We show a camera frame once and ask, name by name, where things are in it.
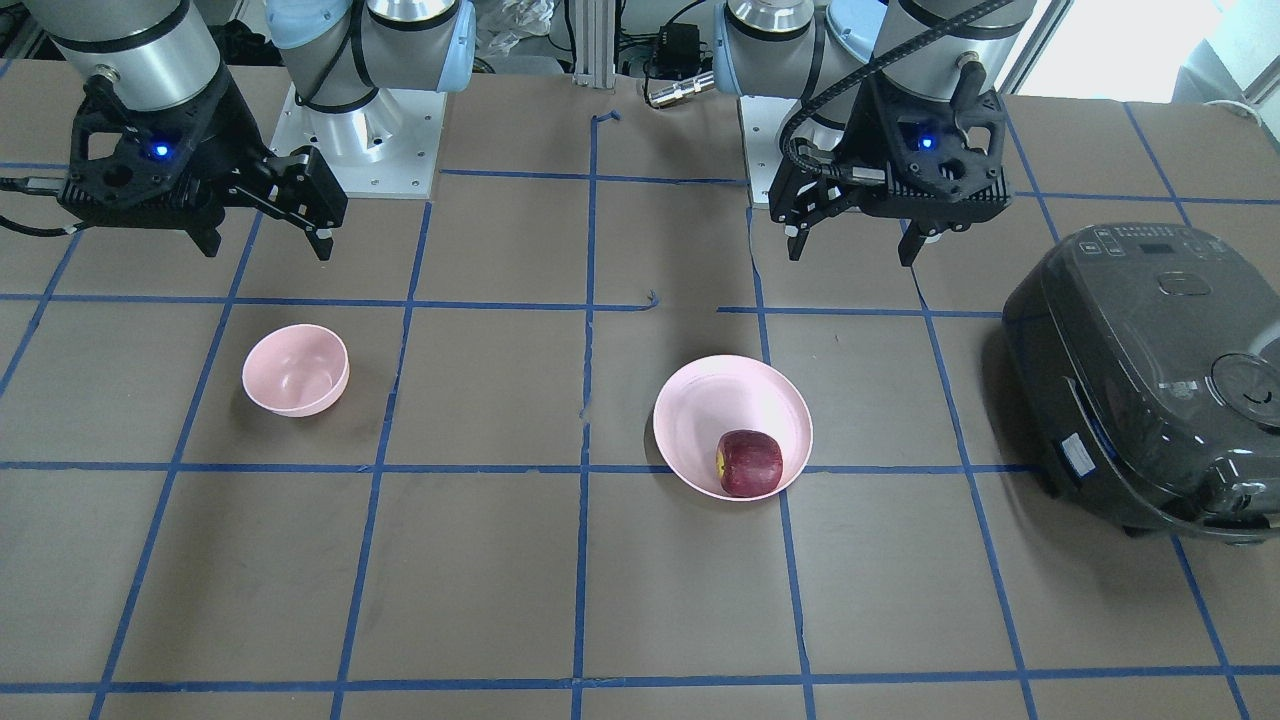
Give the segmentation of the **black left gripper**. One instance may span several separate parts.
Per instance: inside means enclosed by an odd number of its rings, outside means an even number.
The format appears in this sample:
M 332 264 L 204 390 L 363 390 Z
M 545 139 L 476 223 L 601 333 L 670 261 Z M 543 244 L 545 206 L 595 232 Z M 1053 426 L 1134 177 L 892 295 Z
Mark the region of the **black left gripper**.
M 948 223 L 989 222 L 1011 204 L 1004 173 L 1007 114 L 984 72 L 963 72 L 948 97 L 900 88 L 882 73 L 864 79 L 844 137 L 829 154 L 837 177 L 782 160 L 768 190 L 771 219 L 799 261 L 812 227 L 849 209 L 910 220 L 897 245 L 911 268 Z

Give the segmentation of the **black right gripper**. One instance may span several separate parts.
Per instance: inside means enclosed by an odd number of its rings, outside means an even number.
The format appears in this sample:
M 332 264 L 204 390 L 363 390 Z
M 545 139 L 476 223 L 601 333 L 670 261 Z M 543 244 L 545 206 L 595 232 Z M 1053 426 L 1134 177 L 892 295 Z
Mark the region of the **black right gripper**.
M 58 204 L 90 227 L 184 231 L 205 258 L 221 247 L 227 208 L 253 208 L 301 229 L 332 258 L 348 196 L 321 151 L 274 156 L 229 70 L 172 108 L 129 109 L 123 77 L 92 70 L 72 124 Z

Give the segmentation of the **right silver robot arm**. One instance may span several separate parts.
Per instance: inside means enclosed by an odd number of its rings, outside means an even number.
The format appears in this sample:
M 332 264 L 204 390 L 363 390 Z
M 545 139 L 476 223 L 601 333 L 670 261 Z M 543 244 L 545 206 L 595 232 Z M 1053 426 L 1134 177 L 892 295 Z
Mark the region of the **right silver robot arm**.
M 468 1 L 270 1 L 292 95 L 265 141 L 192 1 L 29 1 L 83 76 L 61 178 L 5 178 L 91 227 L 180 231 L 218 255 L 228 208 L 332 255 L 351 197 L 428 199 L 445 99 L 470 82 Z

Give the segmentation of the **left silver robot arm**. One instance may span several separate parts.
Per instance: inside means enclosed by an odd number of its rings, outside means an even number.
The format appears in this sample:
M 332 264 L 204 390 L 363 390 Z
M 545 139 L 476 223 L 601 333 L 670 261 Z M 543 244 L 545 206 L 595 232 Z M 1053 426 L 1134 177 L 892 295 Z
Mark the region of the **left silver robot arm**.
M 1012 202 L 1007 110 L 995 77 L 1032 1 L 722 1 L 716 87 L 792 109 L 774 145 L 771 219 L 799 260 L 819 223 L 859 211 L 905 223 L 910 266 L 947 232 Z

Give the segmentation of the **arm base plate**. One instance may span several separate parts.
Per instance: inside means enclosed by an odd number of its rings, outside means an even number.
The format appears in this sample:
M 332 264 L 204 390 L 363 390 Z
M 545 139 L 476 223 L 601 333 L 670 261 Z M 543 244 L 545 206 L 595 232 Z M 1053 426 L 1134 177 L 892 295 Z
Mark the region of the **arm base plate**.
M 448 94 L 383 88 L 364 108 L 321 113 L 285 96 L 268 146 L 320 151 L 351 199 L 430 199 Z
M 771 186 L 782 161 L 780 133 L 801 105 L 799 99 L 790 97 L 739 99 L 742 151 L 754 209 L 768 209 Z

